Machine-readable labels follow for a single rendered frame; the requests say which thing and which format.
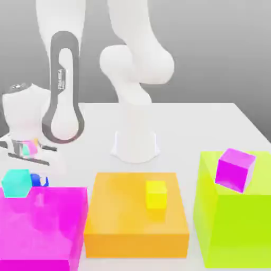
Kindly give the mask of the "large orange box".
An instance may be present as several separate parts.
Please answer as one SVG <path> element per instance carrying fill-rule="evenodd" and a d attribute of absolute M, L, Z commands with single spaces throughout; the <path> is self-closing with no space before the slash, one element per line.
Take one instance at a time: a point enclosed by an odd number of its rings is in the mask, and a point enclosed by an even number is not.
<path fill-rule="evenodd" d="M 148 181 L 167 206 L 147 208 Z M 186 258 L 189 229 L 175 173 L 97 173 L 84 230 L 87 258 Z"/>

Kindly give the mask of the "large lime box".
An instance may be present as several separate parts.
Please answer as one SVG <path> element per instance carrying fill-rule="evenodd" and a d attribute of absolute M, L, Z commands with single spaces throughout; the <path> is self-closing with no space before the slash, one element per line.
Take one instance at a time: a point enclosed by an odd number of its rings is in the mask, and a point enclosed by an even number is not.
<path fill-rule="evenodd" d="M 243 193 L 215 183 L 222 152 L 200 154 L 193 221 L 207 268 L 271 269 L 271 154 L 256 151 Z"/>

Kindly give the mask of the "small blue cube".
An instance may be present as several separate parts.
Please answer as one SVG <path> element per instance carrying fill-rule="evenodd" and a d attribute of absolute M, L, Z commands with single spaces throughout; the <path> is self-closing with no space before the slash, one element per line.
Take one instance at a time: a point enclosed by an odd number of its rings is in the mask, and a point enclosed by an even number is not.
<path fill-rule="evenodd" d="M 47 181 L 46 181 L 45 185 L 41 185 L 41 176 L 40 175 L 31 173 L 30 177 L 31 177 L 33 187 L 48 187 L 49 186 L 48 177 L 46 177 Z"/>

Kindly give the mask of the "small magenta cube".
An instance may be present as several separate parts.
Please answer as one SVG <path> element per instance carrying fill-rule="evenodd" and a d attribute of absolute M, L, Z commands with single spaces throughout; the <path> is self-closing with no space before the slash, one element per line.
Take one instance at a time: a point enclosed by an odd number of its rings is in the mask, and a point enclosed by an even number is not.
<path fill-rule="evenodd" d="M 218 160 L 215 183 L 243 193 L 252 179 L 256 160 L 255 155 L 227 149 Z"/>

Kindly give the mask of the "small cyan cube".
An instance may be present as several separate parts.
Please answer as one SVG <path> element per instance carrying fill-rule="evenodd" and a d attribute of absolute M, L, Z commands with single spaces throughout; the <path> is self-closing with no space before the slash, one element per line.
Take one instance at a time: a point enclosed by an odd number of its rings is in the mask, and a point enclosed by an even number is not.
<path fill-rule="evenodd" d="M 32 181 L 28 169 L 8 170 L 1 183 L 4 195 L 8 198 L 25 198 L 32 187 Z"/>

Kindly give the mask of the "large magenta box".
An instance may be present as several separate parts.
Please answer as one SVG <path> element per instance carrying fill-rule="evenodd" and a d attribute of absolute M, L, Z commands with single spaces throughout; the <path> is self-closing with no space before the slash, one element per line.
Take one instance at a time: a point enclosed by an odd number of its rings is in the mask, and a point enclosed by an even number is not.
<path fill-rule="evenodd" d="M 85 187 L 0 188 L 0 271 L 78 271 L 87 212 Z"/>

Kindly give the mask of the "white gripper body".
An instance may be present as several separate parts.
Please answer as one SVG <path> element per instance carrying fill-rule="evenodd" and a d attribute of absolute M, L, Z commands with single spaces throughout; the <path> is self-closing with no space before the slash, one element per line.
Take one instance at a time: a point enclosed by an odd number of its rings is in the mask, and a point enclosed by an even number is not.
<path fill-rule="evenodd" d="M 65 160 L 58 151 L 40 150 L 33 158 L 46 161 L 49 165 L 9 157 L 7 150 L 0 148 L 0 176 L 3 176 L 9 169 L 28 169 L 30 172 L 48 176 L 65 173 Z"/>

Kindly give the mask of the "small yellow cube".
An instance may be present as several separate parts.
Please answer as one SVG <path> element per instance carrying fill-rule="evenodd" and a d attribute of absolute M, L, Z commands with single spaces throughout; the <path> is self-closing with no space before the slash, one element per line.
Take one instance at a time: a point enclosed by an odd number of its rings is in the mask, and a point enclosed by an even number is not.
<path fill-rule="evenodd" d="M 166 209 L 167 187 L 164 180 L 146 181 L 146 206 L 150 210 Z"/>

